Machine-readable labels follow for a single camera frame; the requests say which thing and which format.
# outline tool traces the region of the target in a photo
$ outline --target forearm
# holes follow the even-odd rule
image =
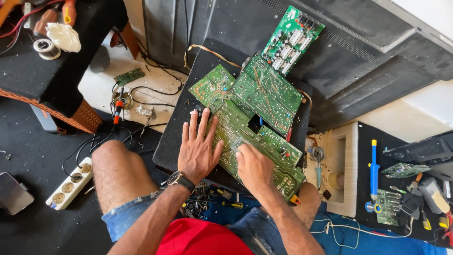
[[[169,186],[112,247],[109,255],[156,253],[165,232],[190,192],[182,185]]]
[[[277,225],[289,255],[324,254],[321,246],[285,203],[281,194],[273,192],[260,202]]]

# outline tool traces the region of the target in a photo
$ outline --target power strip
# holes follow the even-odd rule
[[[76,167],[71,176],[82,176],[81,180],[67,177],[58,189],[47,199],[46,205],[55,210],[63,210],[79,194],[80,190],[93,178],[93,167],[90,157],[86,157],[80,164],[82,169]]]

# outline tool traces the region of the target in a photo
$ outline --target watch face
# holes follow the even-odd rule
[[[172,175],[170,175],[170,178],[167,181],[168,185],[174,184],[177,180],[179,179],[179,171],[174,172]]]

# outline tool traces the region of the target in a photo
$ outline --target small circuit board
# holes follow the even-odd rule
[[[138,78],[144,77],[145,73],[139,68],[135,68],[134,70],[127,72],[122,75],[118,75],[113,79],[116,81],[118,86],[124,86],[131,81],[135,81]]]
[[[272,68],[286,76],[324,27],[306,13],[289,6],[261,55]]]
[[[289,201],[305,179],[302,169],[296,167],[302,152],[266,126],[261,126],[259,132],[255,134],[247,126],[248,116],[234,104],[221,107],[213,116],[218,117],[213,145],[221,139],[224,141],[219,165],[242,183],[237,174],[235,153],[242,144],[253,145],[274,162],[275,187],[284,196],[285,201]]]
[[[408,178],[419,173],[430,170],[429,166],[425,165],[413,165],[408,163],[398,163],[394,166],[386,168],[381,173],[386,174],[387,178]]]
[[[241,71],[230,92],[285,137],[303,98],[258,53]]]
[[[203,79],[190,87],[189,92],[205,107],[208,107],[213,114],[220,107],[228,107],[233,102],[250,120],[255,113],[229,91],[234,82],[233,76],[223,66],[218,65]]]
[[[382,208],[381,213],[377,213],[377,222],[387,225],[398,226],[397,214],[401,210],[402,196],[400,193],[377,189],[377,203]]]

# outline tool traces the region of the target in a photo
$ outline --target blue desoldering pump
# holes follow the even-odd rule
[[[371,188],[371,202],[365,203],[365,209],[367,212],[381,213],[382,208],[379,203],[376,203],[377,200],[377,171],[379,170],[379,165],[376,164],[376,145],[377,141],[375,139],[371,140],[371,147],[373,149],[372,155],[373,159],[371,163],[368,164],[370,168],[370,188]]]

